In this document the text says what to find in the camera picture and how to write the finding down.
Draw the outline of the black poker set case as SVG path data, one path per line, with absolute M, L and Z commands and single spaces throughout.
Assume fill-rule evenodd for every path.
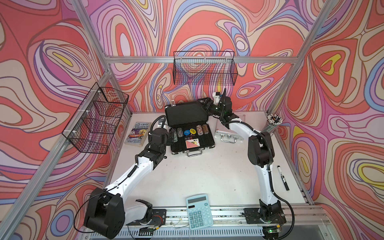
M 168 126 L 175 132 L 174 143 L 171 145 L 172 154 L 193 157 L 216 146 L 208 123 L 209 115 L 203 109 L 202 103 L 195 101 L 167 105 L 165 114 Z M 185 141 L 189 139 L 199 139 L 200 147 L 187 149 Z

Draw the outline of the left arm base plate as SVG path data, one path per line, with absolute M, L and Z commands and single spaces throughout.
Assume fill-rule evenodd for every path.
M 152 212 L 143 220 L 133 221 L 128 226 L 157 226 L 161 227 L 166 223 L 167 210 L 153 209 Z

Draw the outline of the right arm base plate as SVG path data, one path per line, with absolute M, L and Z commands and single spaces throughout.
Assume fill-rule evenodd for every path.
M 247 224 L 284 225 L 287 220 L 282 209 L 245 208 L 242 215 Z

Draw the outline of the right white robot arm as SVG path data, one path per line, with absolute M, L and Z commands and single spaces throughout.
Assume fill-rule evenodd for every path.
M 273 186 L 272 170 L 275 152 L 271 135 L 268 132 L 255 130 L 234 114 L 231 98 L 226 96 L 226 92 L 219 97 L 218 103 L 211 98 L 199 99 L 198 102 L 209 116 L 217 118 L 224 127 L 248 140 L 247 156 L 251 164 L 256 167 L 261 190 L 259 215 L 263 222 L 271 222 L 282 212 L 281 200 L 277 197 Z

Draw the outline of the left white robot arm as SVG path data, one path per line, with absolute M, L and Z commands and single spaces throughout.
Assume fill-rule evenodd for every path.
M 103 189 L 96 188 L 85 203 L 84 227 L 113 239 L 122 227 L 132 222 L 150 224 L 153 205 L 137 199 L 127 203 L 130 193 L 166 158 L 166 148 L 174 142 L 174 131 L 164 125 L 150 127 L 148 144 L 137 155 L 134 164 L 116 181 Z

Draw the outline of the silver poker set case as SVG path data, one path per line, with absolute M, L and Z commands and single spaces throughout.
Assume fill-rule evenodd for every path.
M 246 116 L 244 114 L 234 113 L 234 115 L 235 116 L 231 116 L 228 119 L 225 119 L 225 122 L 228 122 L 236 118 L 240 118 L 241 121 L 245 121 L 246 119 Z M 235 144 L 238 141 L 242 142 L 244 140 L 244 138 L 241 135 L 225 127 L 221 123 L 220 119 L 217 119 L 215 137 L 220 139 L 223 143 L 231 143 L 231 144 Z

